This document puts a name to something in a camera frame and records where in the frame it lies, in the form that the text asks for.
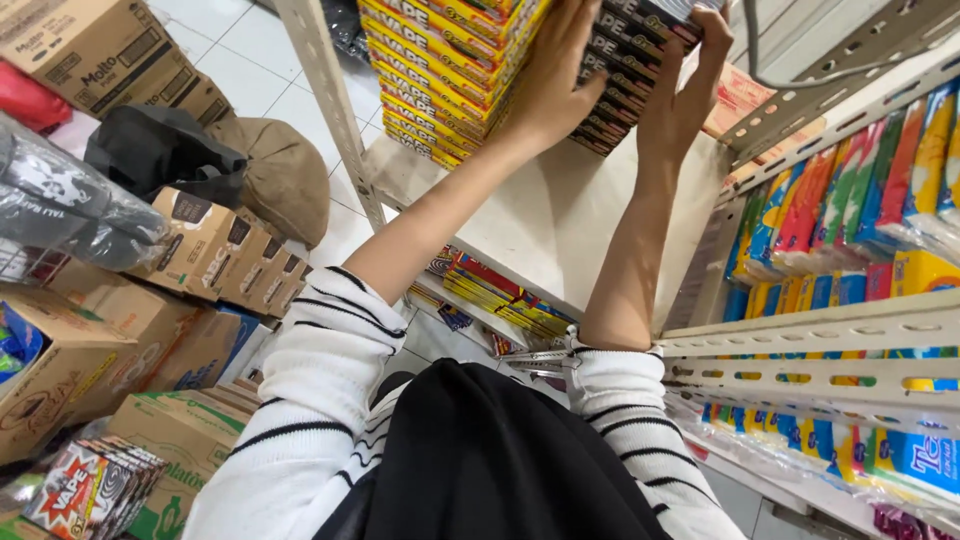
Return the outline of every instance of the striped sweater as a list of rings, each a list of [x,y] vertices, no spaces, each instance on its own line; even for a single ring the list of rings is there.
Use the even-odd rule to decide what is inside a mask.
[[[342,268],[313,272],[264,363],[263,406],[194,501],[184,540],[309,540],[376,467],[402,387],[368,403],[406,321]],[[597,351],[571,327],[570,409],[636,478],[674,540],[742,538],[663,411],[660,350]]]

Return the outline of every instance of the forearm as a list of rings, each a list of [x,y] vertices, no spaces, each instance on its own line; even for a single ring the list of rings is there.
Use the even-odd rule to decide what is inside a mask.
[[[613,351],[650,348],[650,320],[677,173],[639,173],[636,191],[620,218],[593,286],[580,330],[591,347]]]
[[[489,141],[353,252],[344,268],[395,303],[525,156],[508,139]]]

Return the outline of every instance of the white tile floor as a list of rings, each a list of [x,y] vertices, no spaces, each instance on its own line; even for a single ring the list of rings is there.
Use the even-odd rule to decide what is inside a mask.
[[[324,240],[310,253],[309,259],[315,266],[342,263],[371,236],[372,229],[279,18],[252,0],[148,0],[148,3],[161,18],[169,16],[167,32],[197,68],[217,83],[238,115],[283,120],[320,151],[330,180],[330,222]],[[342,56],[340,65],[361,138],[365,144],[371,144],[383,130],[376,77],[368,66],[356,59]],[[395,309],[410,322],[410,327],[404,348],[387,362],[386,374],[399,370],[418,372],[432,360],[450,356],[460,361],[483,363],[517,377],[569,406],[563,392],[490,358],[476,343],[450,331],[427,313],[415,308],[408,310],[402,304]],[[704,470],[724,509],[748,537],[814,540],[773,517],[772,506],[758,493],[709,469]]]

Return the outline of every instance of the hand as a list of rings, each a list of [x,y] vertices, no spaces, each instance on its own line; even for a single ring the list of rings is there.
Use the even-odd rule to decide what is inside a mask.
[[[600,3],[558,0],[540,27],[509,116],[493,136],[521,146],[528,160],[570,135],[603,93],[607,73],[602,71],[574,90]]]
[[[675,183],[686,152],[717,101],[717,84],[733,44],[727,26],[730,4],[720,12],[697,6],[690,18],[704,29],[700,64],[677,93],[684,49],[678,39],[665,47],[660,76],[636,127],[637,179],[665,179]]]

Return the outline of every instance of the black bag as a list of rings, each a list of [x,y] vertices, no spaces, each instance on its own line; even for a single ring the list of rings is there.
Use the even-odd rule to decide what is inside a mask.
[[[125,105],[107,113],[84,161],[152,203],[166,185],[229,209],[240,207],[247,160],[204,135],[185,110]]]

